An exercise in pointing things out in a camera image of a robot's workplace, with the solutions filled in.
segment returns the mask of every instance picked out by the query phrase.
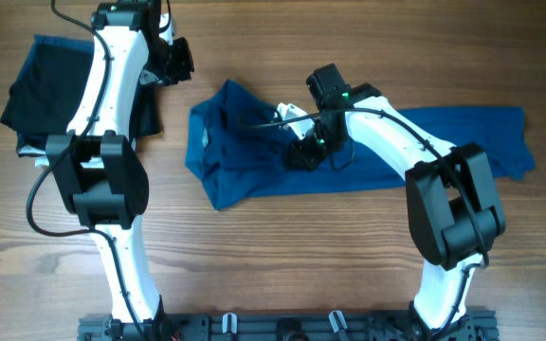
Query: folded shirt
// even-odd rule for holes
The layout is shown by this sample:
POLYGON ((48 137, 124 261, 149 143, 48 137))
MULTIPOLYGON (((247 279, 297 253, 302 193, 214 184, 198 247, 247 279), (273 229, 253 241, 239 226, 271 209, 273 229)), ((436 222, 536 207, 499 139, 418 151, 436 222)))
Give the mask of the folded shirt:
MULTIPOLYGON (((49 135, 66 134, 82 101, 93 56, 93 42, 35 36, 27 60, 9 89, 9 101, 0 118, 1 123, 17 133, 19 156, 44 155, 49 135)), ((138 85, 129 139, 160 131, 155 88, 138 85)))
MULTIPOLYGON (((227 81, 218 94, 193 107, 189 116, 186 166, 199 178, 216 209, 246 197, 282 194, 330 193, 396 188, 402 178, 376 153, 355 143, 355 160, 344 170, 323 162, 317 170, 288 170, 283 164, 297 138, 288 129, 246 130, 239 117, 257 109, 275 108, 227 81)), ((399 110, 416 125, 457 146, 475 142, 485 149, 495 176, 521 179, 535 167, 523 139, 524 113, 519 107, 438 107, 399 110)), ((262 114, 246 123, 263 123, 262 114)), ((337 165, 350 159, 345 143, 334 158, 337 165)))

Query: blue cloth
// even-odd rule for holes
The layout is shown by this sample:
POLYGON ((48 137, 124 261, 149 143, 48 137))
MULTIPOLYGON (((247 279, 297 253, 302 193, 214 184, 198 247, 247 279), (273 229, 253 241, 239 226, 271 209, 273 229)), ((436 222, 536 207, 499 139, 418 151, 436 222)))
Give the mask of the blue cloth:
MULTIPOLYGON (((317 170, 287 170, 283 157, 296 138, 289 130, 247 131, 239 116, 272 107, 241 85, 227 81, 212 99, 193 107, 189 116, 186 166, 203 183, 216 209, 246 197, 330 193, 397 188, 402 178, 378 155, 355 143, 355 161, 344 170, 323 162, 317 170)), ((535 166, 523 140, 524 113, 519 107, 440 107, 399 111, 425 131, 457 146, 475 142, 484 148, 495 176, 521 179, 535 166)), ((263 123, 249 116, 248 124, 263 123)), ((350 157, 349 143, 335 154, 337 165, 350 157)))

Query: black cloth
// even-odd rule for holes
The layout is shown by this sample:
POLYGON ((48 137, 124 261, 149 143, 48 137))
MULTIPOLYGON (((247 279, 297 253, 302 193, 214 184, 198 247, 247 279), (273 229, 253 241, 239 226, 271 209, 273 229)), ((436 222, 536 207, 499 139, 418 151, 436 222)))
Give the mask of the black cloth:
MULTIPOLYGON (((35 36, 0 119, 18 133, 18 153, 24 146, 44 150, 49 135, 65 134, 82 101, 93 55, 92 42, 35 36)), ((154 87, 138 85, 130 119, 131 141, 161 131, 154 87)))

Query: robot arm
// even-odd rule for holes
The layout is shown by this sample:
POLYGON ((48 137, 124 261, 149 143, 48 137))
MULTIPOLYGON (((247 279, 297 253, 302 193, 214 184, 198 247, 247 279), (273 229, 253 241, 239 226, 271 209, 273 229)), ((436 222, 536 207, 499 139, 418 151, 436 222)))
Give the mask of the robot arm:
MULTIPOLYGON (((425 132, 395 111, 369 84, 351 88, 333 64, 316 70, 307 80, 307 86, 321 110, 321 117, 317 121, 305 119, 288 123, 298 137, 288 156, 294 159, 288 164, 313 170, 326 156, 338 150, 344 140, 351 138, 381 156, 406 180, 410 234, 425 257, 421 287, 412 304, 415 319, 422 327, 423 336, 431 338, 443 327, 447 328, 446 320, 458 301, 458 309, 450 321, 456 327, 466 312, 464 300, 475 271, 473 266, 466 268, 482 261, 476 232, 464 211, 463 200, 475 207, 486 252, 505 227, 485 152, 475 145, 456 148, 425 132), (351 110, 357 108, 369 112, 351 110), (384 112, 384 116, 375 112, 384 112), (447 200, 446 170, 438 157, 408 129, 423 137, 450 167, 458 170, 468 188, 468 198, 447 200)), ((278 112, 283 120, 307 116, 293 104, 280 104, 278 112)))
MULTIPOLYGON (((87 137, 52 169, 66 209, 78 215, 82 226, 114 241, 111 250, 102 235, 91 234, 113 297, 112 320, 119 326, 118 337, 124 340, 142 339, 131 312, 149 339, 170 339, 142 239, 141 214, 148 202, 148 178, 128 140, 137 86, 176 84, 189 80, 193 71, 187 41, 173 40, 173 25, 167 25, 172 14, 160 15, 160 6, 161 1, 99 5, 92 27, 106 42, 111 56, 107 87, 87 137), (122 283, 126 293, 122 292, 122 283)), ((82 102, 68 124, 67 135, 51 136, 47 141, 45 153, 50 164, 55 164, 62 151, 86 129, 97 103, 105 74, 105 52, 95 40, 82 102)))

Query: wooden table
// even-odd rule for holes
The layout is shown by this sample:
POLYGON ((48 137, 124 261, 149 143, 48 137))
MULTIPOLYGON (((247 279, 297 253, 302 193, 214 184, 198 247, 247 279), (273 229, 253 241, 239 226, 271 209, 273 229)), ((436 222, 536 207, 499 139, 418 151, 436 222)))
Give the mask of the wooden table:
MULTIPOLYGON (((46 1, 0 1, 0 115, 33 34, 89 37, 46 1)), ((87 21, 98 1, 63 1, 87 21)), ((396 108, 518 105, 537 169, 500 179, 508 226, 467 302, 498 312, 503 340, 546 340, 546 2, 176 0, 193 80, 159 92, 165 132, 139 156, 151 200, 145 240, 168 312, 367 311, 408 307, 422 258, 404 190, 244 200, 215 211, 184 167, 189 109, 227 78, 263 100, 315 109, 304 85, 335 62, 351 84, 370 82, 396 108)), ((111 307, 89 238, 52 240, 25 220, 38 170, 16 157, 0 124, 0 340, 74 340, 77 319, 111 307)), ((36 203, 43 226, 69 229, 50 177, 36 203)))

